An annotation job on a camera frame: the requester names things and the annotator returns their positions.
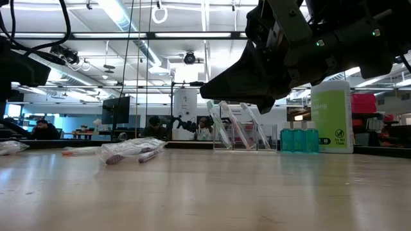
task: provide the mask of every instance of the woman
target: woman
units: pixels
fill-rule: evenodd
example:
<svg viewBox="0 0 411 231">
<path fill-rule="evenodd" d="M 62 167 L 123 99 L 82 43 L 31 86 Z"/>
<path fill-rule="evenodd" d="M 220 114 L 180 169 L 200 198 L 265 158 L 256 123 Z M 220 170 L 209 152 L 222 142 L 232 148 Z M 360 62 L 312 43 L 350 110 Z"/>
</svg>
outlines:
<svg viewBox="0 0 411 231">
<path fill-rule="evenodd" d="M 212 134 L 213 134 L 213 127 L 211 126 L 210 117 L 201 118 L 199 127 L 200 129 L 198 131 L 197 140 L 198 141 L 211 141 Z"/>
</svg>

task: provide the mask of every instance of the blue bottle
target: blue bottle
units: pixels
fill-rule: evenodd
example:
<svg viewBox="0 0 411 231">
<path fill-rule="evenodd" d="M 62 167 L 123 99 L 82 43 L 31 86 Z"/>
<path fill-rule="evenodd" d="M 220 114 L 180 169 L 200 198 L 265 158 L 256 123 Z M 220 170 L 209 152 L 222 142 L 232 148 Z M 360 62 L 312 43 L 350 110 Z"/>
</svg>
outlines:
<svg viewBox="0 0 411 231">
<path fill-rule="evenodd" d="M 306 152 L 318 153 L 320 151 L 319 145 L 319 131 L 315 129 L 315 122 L 307 122 L 306 130 Z"/>
<path fill-rule="evenodd" d="M 290 122 L 283 123 L 283 129 L 280 132 L 280 143 L 282 152 L 293 152 L 293 131 Z"/>
<path fill-rule="evenodd" d="M 304 153 L 306 151 L 306 132 L 302 129 L 301 122 L 293 124 L 294 152 Z"/>
</svg>

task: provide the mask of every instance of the clear acrylic divider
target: clear acrylic divider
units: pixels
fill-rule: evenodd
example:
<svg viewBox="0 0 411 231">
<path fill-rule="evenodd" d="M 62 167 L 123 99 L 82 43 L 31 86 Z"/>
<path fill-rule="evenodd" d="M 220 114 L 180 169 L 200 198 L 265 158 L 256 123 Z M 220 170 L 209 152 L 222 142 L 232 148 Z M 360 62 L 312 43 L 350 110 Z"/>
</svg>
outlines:
<svg viewBox="0 0 411 231">
<path fill-rule="evenodd" d="M 246 140 L 248 140 L 249 143 L 249 149 L 247 149 L 247 146 L 243 143 L 243 139 L 241 138 L 241 134 L 238 134 L 237 130 L 234 130 L 234 150 L 237 151 L 257 151 L 257 143 L 258 141 L 258 133 L 257 133 L 257 126 L 254 124 L 250 123 L 240 123 L 239 126 L 241 126 L 245 134 L 243 134 L 246 137 Z"/>
<path fill-rule="evenodd" d="M 261 124 L 261 129 L 265 134 L 265 139 L 270 144 L 269 147 L 258 137 L 257 150 L 258 151 L 277 151 L 277 125 L 276 124 Z"/>
<path fill-rule="evenodd" d="M 222 129 L 215 127 L 213 130 L 213 150 L 232 150 L 234 128 L 232 124 L 224 123 Z"/>
</svg>

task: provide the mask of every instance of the table surface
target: table surface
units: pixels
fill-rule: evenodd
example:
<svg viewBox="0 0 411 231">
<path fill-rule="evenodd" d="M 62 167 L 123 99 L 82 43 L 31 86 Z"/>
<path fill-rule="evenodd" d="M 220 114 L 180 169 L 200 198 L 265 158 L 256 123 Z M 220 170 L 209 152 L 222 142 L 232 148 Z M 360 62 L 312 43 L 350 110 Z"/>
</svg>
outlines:
<svg viewBox="0 0 411 231">
<path fill-rule="evenodd" d="M 410 230 L 411 160 L 167 150 L 105 166 L 61 150 L 0 157 L 0 229 Z"/>
</svg>

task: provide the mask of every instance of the security camera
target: security camera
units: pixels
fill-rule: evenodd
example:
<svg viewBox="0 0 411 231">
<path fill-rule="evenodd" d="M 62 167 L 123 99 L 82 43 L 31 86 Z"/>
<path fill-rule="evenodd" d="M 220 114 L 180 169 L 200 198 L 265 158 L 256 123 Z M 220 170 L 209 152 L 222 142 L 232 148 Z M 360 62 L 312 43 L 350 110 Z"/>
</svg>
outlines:
<svg viewBox="0 0 411 231">
<path fill-rule="evenodd" d="M 192 51 L 187 52 L 186 56 L 184 57 L 184 63 L 188 65 L 195 63 L 194 52 Z"/>
</svg>

